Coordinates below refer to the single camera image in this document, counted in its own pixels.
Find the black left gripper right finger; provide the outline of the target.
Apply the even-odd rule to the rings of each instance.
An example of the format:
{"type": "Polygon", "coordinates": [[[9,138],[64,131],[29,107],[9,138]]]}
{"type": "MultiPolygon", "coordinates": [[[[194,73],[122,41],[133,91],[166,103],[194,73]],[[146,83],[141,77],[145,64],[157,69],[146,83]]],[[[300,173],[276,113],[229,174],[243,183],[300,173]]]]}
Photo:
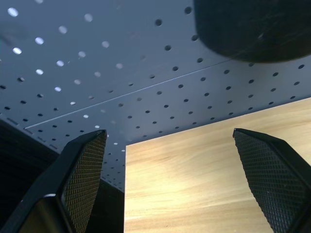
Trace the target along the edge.
{"type": "Polygon", "coordinates": [[[248,186],[275,233],[311,231],[311,166],[284,140],[235,128],[248,186]]]}

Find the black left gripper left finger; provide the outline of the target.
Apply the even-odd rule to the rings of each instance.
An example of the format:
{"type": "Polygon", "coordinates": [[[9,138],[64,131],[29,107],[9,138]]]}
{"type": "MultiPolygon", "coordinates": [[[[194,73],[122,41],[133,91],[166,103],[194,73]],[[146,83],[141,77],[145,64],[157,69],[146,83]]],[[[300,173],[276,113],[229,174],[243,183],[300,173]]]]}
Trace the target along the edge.
{"type": "Polygon", "coordinates": [[[98,193],[106,130],[83,134],[28,189],[2,233],[84,233],[98,193]]]}

